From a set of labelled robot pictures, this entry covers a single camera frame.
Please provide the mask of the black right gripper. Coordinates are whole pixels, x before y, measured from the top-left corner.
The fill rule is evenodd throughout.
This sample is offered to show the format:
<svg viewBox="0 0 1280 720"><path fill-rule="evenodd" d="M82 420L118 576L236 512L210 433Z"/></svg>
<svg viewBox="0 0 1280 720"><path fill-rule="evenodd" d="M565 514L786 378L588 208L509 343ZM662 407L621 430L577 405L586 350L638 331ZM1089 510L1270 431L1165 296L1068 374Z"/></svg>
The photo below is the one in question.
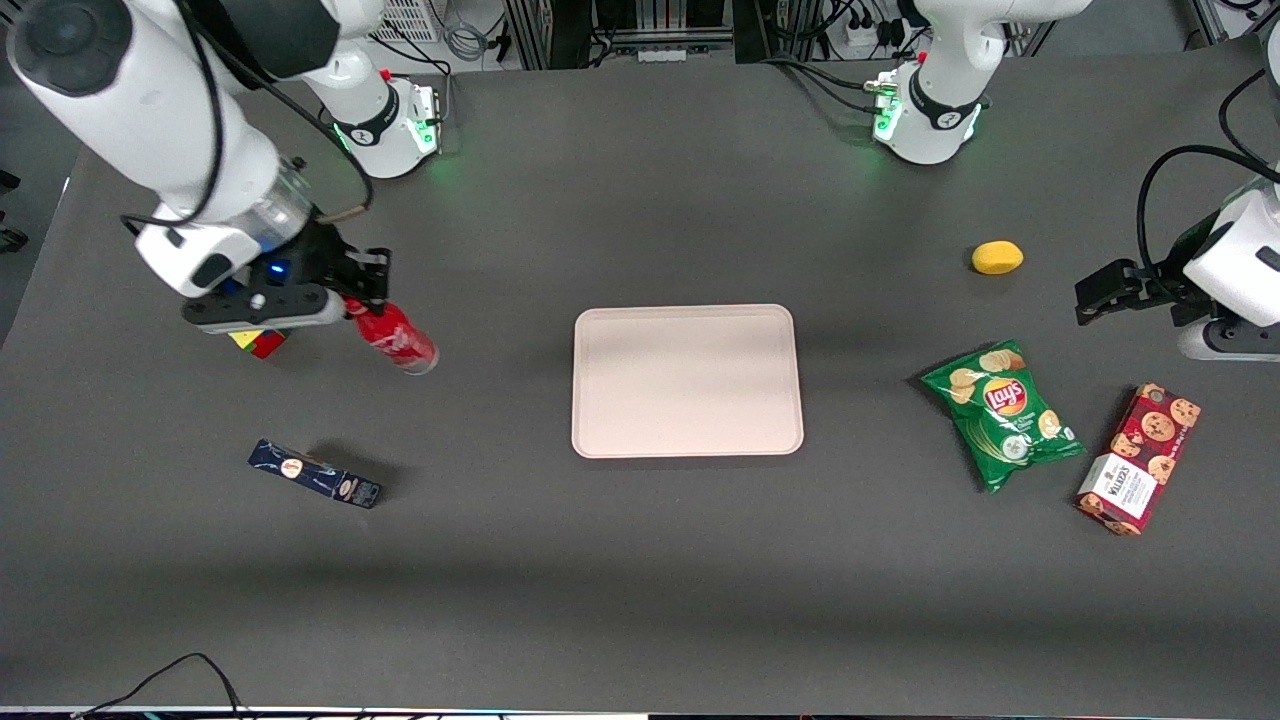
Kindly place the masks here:
<svg viewBox="0 0 1280 720"><path fill-rule="evenodd" d="M351 260L360 270L346 278L346 300L367 311L384 311L389 249L348 249L334 225L310 222L291 242L265 255L269 287L320 284Z"/></svg>

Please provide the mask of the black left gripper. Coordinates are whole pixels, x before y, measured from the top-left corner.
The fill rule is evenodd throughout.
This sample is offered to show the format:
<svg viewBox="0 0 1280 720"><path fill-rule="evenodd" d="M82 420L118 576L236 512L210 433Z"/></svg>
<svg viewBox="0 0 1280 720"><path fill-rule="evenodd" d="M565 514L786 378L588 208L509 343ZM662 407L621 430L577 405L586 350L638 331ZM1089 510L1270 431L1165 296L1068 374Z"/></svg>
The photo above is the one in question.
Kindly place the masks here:
<svg viewBox="0 0 1280 720"><path fill-rule="evenodd" d="M1102 316L1121 311L1139 311L1170 306L1174 325L1189 325L1208 316L1213 301L1185 275L1187 264L1206 246L1216 215L1207 215L1184 231L1172 243L1167 256L1149 273L1133 260L1114 260L1076 282L1078 325L1089 325Z"/></svg>

